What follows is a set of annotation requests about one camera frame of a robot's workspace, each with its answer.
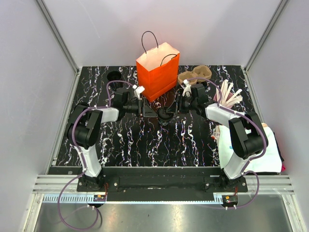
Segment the gray wall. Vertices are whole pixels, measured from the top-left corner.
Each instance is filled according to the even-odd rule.
[[[288,3],[249,70],[265,122],[276,132],[309,228],[309,1]]]
[[[0,1],[0,231],[22,223],[74,74],[33,0]]]
[[[178,49],[180,64],[245,65],[280,0],[44,1],[76,63],[104,66],[135,65],[146,30]]]

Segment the orange paper bag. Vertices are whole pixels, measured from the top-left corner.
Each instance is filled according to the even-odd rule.
[[[154,38],[157,46],[148,51],[144,48],[145,52],[136,60],[139,86],[144,86],[142,94],[150,102],[176,86],[180,57],[177,49],[168,43],[158,45],[155,35]]]

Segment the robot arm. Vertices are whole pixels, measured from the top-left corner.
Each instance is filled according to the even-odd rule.
[[[157,117],[157,114],[148,105],[147,100],[140,95],[144,91],[144,88],[142,86],[133,86],[133,90],[132,94],[132,92],[126,88],[119,87],[115,89],[111,107],[89,110],[84,116],[82,116],[76,126],[75,140],[82,150],[84,160],[87,164],[85,178],[94,184],[101,185],[99,183],[99,176],[103,176],[101,175],[102,167],[98,161],[95,148],[101,124],[120,121],[126,113],[134,113],[137,116],[143,117]],[[68,120],[65,133],[71,144],[73,144],[73,125],[78,116],[87,108],[89,108],[89,105],[86,103],[77,105]],[[83,168],[85,168],[85,164],[81,158],[81,153],[75,146],[74,148],[79,154]]]
[[[223,182],[239,178],[248,159],[257,156],[263,150],[263,139],[259,132],[252,124],[237,114],[243,114],[253,121],[262,131],[268,145],[262,123],[255,112],[247,114],[237,112],[236,114],[235,111],[225,110],[214,101],[209,101],[203,84],[190,86],[188,82],[184,81],[183,91],[176,94],[175,101],[165,113],[170,115],[186,114],[190,110],[195,110],[198,115],[219,122],[230,129],[234,154],[223,170],[225,174]]]

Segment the white towel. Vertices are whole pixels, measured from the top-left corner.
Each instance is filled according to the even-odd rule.
[[[275,135],[269,127],[264,127],[265,134],[268,138],[268,147],[266,153],[258,159],[253,160],[246,171],[254,172],[281,172],[282,162],[279,156]],[[225,126],[217,126],[214,136],[217,139],[218,149],[219,149],[219,161],[220,167],[224,168],[234,153],[232,148],[231,136],[229,128]]]

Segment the black marble table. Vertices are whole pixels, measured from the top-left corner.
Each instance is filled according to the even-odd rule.
[[[194,67],[179,66],[179,73],[191,71]],[[243,90],[243,102],[234,105],[233,109],[240,112],[254,110],[240,66],[209,67],[212,71],[211,80],[217,85],[228,79],[234,83],[236,90]],[[113,70],[120,71],[126,81],[138,83],[135,66],[83,67],[71,112],[81,102],[90,106],[106,105],[106,76]],[[209,99],[212,99],[215,87],[209,85],[206,92]],[[157,110],[160,106],[169,106],[174,97],[175,88],[152,102],[151,107]],[[99,161],[102,166],[218,166],[217,146],[211,138],[216,125],[195,112],[176,115],[166,127],[159,125],[156,118],[139,118],[126,114],[120,122],[101,125],[96,144]],[[81,166],[77,152],[66,138],[62,140],[56,166]]]

